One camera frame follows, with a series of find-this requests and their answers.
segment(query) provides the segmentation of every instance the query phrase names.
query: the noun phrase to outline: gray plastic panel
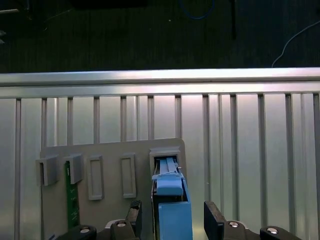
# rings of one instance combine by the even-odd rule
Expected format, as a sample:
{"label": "gray plastic panel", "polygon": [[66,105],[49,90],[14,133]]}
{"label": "gray plastic panel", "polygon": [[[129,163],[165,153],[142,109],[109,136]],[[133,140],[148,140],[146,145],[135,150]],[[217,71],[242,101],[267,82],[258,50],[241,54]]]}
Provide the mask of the gray plastic panel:
{"label": "gray plastic panel", "polygon": [[[88,199],[88,176],[83,175],[78,182],[80,223],[93,225],[101,231],[109,221],[123,219],[128,213],[131,201],[141,200],[143,204],[143,233],[141,238],[152,239],[150,152],[154,149],[176,149],[179,162],[186,172],[185,144],[182,139],[158,139],[147,141],[114,142],[88,145],[47,147],[41,151],[41,157],[58,155],[59,181],[50,186],[42,186],[42,210],[44,239],[65,233],[67,224],[66,179],[63,164],[65,157],[74,153],[81,154],[84,169],[92,156],[101,156],[103,164],[103,191],[101,200]],[[134,153],[136,198],[124,198],[122,181],[122,161],[125,154]]]}

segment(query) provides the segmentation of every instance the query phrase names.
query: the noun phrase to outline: blue plastic block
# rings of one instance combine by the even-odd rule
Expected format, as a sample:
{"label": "blue plastic block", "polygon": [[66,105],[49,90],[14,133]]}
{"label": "blue plastic block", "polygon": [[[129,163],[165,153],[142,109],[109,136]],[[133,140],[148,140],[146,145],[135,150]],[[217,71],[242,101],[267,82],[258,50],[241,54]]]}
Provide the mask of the blue plastic block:
{"label": "blue plastic block", "polygon": [[188,190],[187,201],[159,203],[160,240],[192,240],[192,214]]}
{"label": "blue plastic block", "polygon": [[159,196],[182,196],[182,174],[177,171],[177,164],[172,157],[160,159],[160,173],[152,176],[156,180],[156,194]]}

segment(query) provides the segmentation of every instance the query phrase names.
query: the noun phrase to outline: dark floor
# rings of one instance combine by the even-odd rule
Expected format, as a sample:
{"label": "dark floor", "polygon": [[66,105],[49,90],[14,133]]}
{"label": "dark floor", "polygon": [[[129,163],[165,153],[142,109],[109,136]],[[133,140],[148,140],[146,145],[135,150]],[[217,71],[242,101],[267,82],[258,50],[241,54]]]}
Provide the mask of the dark floor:
{"label": "dark floor", "polygon": [[[268,68],[286,41],[320,20],[319,0],[238,0],[237,38],[231,36],[228,0],[193,20],[179,0],[149,0],[148,7],[77,11],[46,22],[47,30],[0,45],[0,72],[147,69]],[[183,0],[195,15],[211,0]],[[69,9],[57,1],[47,18]],[[275,67],[320,66],[320,24],[287,47]]]}

